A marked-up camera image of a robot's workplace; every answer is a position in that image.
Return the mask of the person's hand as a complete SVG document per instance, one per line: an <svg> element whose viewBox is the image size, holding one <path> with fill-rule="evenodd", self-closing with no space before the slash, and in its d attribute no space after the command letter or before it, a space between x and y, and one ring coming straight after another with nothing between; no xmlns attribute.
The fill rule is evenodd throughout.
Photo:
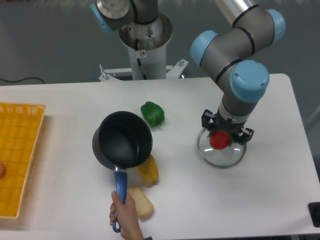
<svg viewBox="0 0 320 240"><path fill-rule="evenodd" d="M117 219L120 225L120 235L125 240L144 240L140 228L135 200L129 193L126 195L125 203L122 203L116 191L111 192L112 204L109 213L109 225L112 226Z"/></svg>

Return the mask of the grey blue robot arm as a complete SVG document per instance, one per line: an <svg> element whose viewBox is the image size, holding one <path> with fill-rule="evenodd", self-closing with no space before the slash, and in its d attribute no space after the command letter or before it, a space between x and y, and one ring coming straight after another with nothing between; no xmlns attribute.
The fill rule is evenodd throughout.
<svg viewBox="0 0 320 240"><path fill-rule="evenodd" d="M280 12L264 10L254 0L218 0L216 5L232 29L224 35L204 31L193 41L190 54L223 92L217 112L206 110L201 117L210 145L222 150L252 139L254 131L244 125L265 94L270 76L250 57L279 41L286 22Z"/></svg>

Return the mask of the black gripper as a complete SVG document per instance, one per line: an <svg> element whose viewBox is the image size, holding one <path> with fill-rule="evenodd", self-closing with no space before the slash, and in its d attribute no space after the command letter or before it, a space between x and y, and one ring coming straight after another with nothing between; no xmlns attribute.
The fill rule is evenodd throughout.
<svg viewBox="0 0 320 240"><path fill-rule="evenodd" d="M201 116L201 125L208 131L208 137L217 131L223 131L232 135L233 142L241 146L249 142L254 135L253 129L243 128L245 123L246 120L239 122L236 118L223 116L220 110L213 114L210 110L205 109Z"/></svg>

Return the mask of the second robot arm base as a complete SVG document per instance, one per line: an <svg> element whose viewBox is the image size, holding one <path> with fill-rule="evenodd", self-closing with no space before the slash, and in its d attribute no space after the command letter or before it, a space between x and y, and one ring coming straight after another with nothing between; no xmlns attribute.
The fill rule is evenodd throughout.
<svg viewBox="0 0 320 240"><path fill-rule="evenodd" d="M90 9L106 34L130 23L151 24L159 15L157 0L95 0Z"/></svg>

